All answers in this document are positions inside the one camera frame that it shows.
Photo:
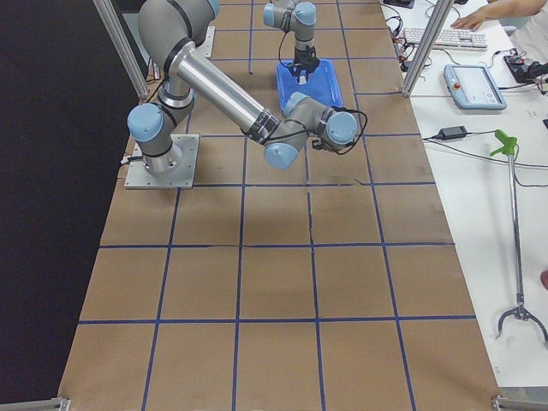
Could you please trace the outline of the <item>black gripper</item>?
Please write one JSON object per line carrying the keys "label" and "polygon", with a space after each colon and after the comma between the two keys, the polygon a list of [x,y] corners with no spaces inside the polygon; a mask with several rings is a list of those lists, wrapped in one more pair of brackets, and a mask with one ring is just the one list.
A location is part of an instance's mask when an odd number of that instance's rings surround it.
{"label": "black gripper", "polygon": [[315,47],[307,46],[305,50],[295,48],[294,60],[287,65],[287,69],[296,79],[304,77],[307,80],[319,64],[320,60],[316,56]]}

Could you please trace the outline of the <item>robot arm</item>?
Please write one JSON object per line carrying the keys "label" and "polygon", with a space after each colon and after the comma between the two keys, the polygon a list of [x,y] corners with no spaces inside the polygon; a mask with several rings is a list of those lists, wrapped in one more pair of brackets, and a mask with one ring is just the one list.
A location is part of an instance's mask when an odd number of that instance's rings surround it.
{"label": "robot arm", "polygon": [[298,84],[308,82],[320,64],[315,49],[316,7],[308,1],[271,1],[264,6],[263,22],[284,32],[292,32],[295,37],[294,58],[292,62],[281,60],[281,45],[278,48],[278,60]]}
{"label": "robot arm", "polygon": [[167,176],[182,166],[184,151],[171,134],[192,111],[197,95],[264,146],[267,163],[276,169],[287,169],[310,135],[316,137],[317,150],[337,155],[351,151],[364,132],[355,110],[327,106],[294,92],[278,118],[199,53],[218,13],[217,1],[146,1],[140,9],[141,41],[164,70],[156,98],[128,114],[128,129],[141,150],[144,171]]}

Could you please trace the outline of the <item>person hand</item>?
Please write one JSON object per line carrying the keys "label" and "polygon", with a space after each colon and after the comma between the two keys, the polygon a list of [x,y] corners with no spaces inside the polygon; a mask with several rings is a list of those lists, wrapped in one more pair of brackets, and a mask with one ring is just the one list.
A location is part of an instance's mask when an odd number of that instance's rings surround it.
{"label": "person hand", "polygon": [[483,25],[483,23],[487,20],[487,17],[488,15],[485,11],[478,9],[470,15],[457,19],[450,25],[450,27],[452,29],[469,30],[475,32]]}

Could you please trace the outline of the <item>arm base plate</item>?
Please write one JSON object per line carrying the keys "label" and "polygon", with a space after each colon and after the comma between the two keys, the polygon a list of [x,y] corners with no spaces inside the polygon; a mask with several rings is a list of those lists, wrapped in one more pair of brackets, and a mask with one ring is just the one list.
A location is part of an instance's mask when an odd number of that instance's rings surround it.
{"label": "arm base plate", "polygon": [[160,157],[147,157],[135,145],[125,179],[127,189],[191,189],[194,185],[200,136],[172,134],[172,147]]}

